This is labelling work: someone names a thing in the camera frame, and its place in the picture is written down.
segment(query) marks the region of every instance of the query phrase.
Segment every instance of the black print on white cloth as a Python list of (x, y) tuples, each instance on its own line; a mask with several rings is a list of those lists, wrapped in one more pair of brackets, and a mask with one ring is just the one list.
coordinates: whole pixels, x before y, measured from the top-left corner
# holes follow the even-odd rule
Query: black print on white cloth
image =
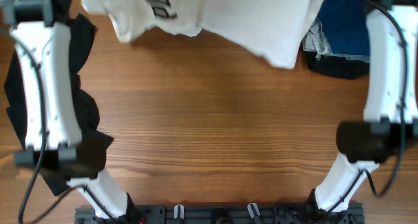
[(177, 13), (171, 8), (169, 0), (147, 0), (151, 5), (154, 15), (164, 19), (177, 18)]

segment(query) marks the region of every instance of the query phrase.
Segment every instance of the wooden surface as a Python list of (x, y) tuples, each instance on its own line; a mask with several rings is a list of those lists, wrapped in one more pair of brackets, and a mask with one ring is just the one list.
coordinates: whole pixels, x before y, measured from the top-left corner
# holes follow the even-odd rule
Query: wooden surface
[[(83, 12), (78, 0), (72, 14)], [(99, 130), (115, 137), (107, 168), (136, 204), (247, 204), (303, 201), (322, 182), (337, 149), (342, 120), (361, 120), (368, 78), (355, 81), (310, 72), (299, 56), (292, 71), (219, 36), (172, 36), (159, 29), (120, 44), (110, 20), (88, 16), (99, 28), (81, 70), (82, 89), (99, 105)], [(0, 38), (0, 82), (12, 46)], [(0, 88), (0, 109), (8, 106)], [(16, 223), (31, 172), (17, 169), (20, 145), (0, 110), (0, 223)], [(355, 200), (367, 223), (417, 223), (418, 149), (383, 199), (363, 183)], [(381, 188), (393, 160), (373, 177)], [(25, 218), (54, 201), (38, 179)], [(44, 223), (72, 223), (86, 205), (67, 197)]]

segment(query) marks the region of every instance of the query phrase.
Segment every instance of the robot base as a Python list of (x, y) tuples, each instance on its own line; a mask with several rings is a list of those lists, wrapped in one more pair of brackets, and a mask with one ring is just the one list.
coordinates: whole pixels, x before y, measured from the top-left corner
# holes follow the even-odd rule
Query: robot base
[[(277, 204), (274, 206), (260, 206), (259, 219), (251, 218), (247, 206), (230, 207), (185, 207), (183, 219), (174, 218), (174, 208), (165, 206), (136, 206), (144, 215), (146, 224), (304, 224), (303, 213), (306, 212), (304, 203)], [(219, 214), (228, 220), (219, 221)], [(317, 223), (326, 224), (364, 224), (363, 207), (361, 203), (351, 203), (341, 221), (324, 219)], [(74, 224), (98, 224), (94, 218), (93, 208), (76, 209)]]

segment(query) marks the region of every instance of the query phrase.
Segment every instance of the folded blue garment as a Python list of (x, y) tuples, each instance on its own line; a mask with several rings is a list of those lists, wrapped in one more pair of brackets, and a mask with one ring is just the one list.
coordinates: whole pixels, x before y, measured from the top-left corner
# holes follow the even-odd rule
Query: folded blue garment
[(318, 18), (332, 53), (370, 55), (362, 3), (358, 0), (325, 0)]

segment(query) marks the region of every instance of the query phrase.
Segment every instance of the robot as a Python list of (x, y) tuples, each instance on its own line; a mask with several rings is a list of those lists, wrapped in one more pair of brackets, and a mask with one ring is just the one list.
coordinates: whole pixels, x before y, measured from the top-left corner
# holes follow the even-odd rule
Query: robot
[[(351, 197), (366, 178), (377, 197), (384, 195), (404, 150), (418, 137), (418, 0), (373, 0), (381, 6), (367, 0), (375, 9), (366, 18), (371, 63), (364, 121), (339, 125), (337, 158), (306, 202), (260, 207), (255, 203), (205, 208), (135, 206), (105, 169), (106, 147), (95, 138), (82, 138), (77, 124), (68, 72), (71, 1), (1, 0), (5, 23), (16, 41), (27, 106), (26, 148), (14, 154), (14, 162), (35, 170), (23, 211), (42, 169), (61, 176), (93, 206), (76, 210), (74, 223), (364, 223), (362, 205), (349, 203)], [(398, 156), (393, 176), (378, 194), (370, 174), (393, 155)], [(19, 223), (23, 223), (22, 208)]]

